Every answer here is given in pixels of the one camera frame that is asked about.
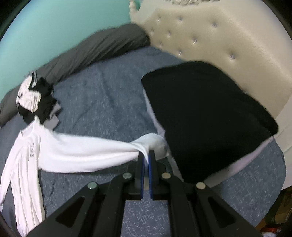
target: mattress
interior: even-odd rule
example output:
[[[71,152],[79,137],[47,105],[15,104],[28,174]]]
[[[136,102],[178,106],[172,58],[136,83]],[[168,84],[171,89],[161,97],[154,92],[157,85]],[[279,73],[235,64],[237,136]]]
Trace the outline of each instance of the mattress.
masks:
[[[158,68],[182,61],[153,47],[131,51],[95,63],[54,87],[54,97],[63,110],[56,132],[130,142],[157,132],[147,113],[141,78]],[[19,131],[26,124],[17,115],[0,129],[0,174]],[[164,159],[167,171],[171,167]],[[109,182],[123,173],[127,164],[93,173],[60,174],[39,171],[43,203],[48,217],[90,181]],[[235,210],[255,225],[267,213],[285,178],[282,152],[275,141],[251,165],[214,187]],[[17,232],[11,188],[2,215]],[[144,191],[141,201],[127,201],[122,237],[170,236],[166,201],[151,201]]]

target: folded black fabric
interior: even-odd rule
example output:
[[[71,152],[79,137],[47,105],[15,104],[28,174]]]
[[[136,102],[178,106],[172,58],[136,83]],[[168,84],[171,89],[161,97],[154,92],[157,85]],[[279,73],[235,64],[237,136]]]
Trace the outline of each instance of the folded black fabric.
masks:
[[[32,113],[31,111],[23,108],[21,105],[18,105],[19,114],[23,116],[23,120],[27,124],[30,124],[36,115],[39,117],[40,124],[43,124],[46,119],[50,118],[50,113],[57,102],[57,100],[51,95],[53,86],[48,84],[44,78],[40,78],[38,79],[36,85],[30,89],[41,93],[41,99],[38,103],[39,108],[37,111]]]
[[[142,84],[185,182],[204,181],[278,131],[258,101],[208,63],[158,69]]]
[[[149,45],[149,37],[141,27],[126,24],[94,33],[36,71],[38,77],[45,78],[53,85],[95,62]],[[15,101],[19,88],[20,85],[9,91],[0,102],[0,127],[18,113]]]

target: teal wall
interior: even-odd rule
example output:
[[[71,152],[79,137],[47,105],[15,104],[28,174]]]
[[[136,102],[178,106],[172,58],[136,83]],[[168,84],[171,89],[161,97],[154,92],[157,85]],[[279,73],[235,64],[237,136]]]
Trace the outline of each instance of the teal wall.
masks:
[[[0,100],[92,33],[130,22],[129,0],[31,0],[0,41]]]

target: beige tufted headboard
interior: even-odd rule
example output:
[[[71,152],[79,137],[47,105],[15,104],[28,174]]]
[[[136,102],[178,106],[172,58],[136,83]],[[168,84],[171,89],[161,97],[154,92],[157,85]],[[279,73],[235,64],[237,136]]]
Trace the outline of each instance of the beige tufted headboard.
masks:
[[[144,0],[139,11],[130,0],[130,16],[147,31],[153,46],[187,61],[217,66],[275,118],[283,114],[292,95],[292,41],[261,0],[207,1],[188,6]],[[292,111],[292,103],[285,110]],[[284,120],[292,124],[290,114],[291,118]],[[292,153],[288,162],[292,165]]]

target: bed sheet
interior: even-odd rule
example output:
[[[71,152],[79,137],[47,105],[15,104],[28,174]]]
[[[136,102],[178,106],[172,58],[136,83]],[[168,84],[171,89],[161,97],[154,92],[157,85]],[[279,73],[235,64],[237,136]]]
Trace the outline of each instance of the bed sheet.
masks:
[[[131,51],[120,57],[91,65],[54,87],[54,97],[63,110],[56,132],[133,141],[156,129],[149,117],[141,78],[148,72],[182,61],[153,47]],[[2,174],[14,140],[26,124],[17,115],[0,129],[0,171]],[[170,172],[171,167],[164,160]],[[48,217],[90,181],[105,183],[126,171],[127,164],[93,172],[59,174],[39,171],[43,202]],[[16,231],[11,188],[2,215]],[[145,191],[142,201],[127,201],[121,236],[164,236],[169,234],[165,201],[150,201]]]

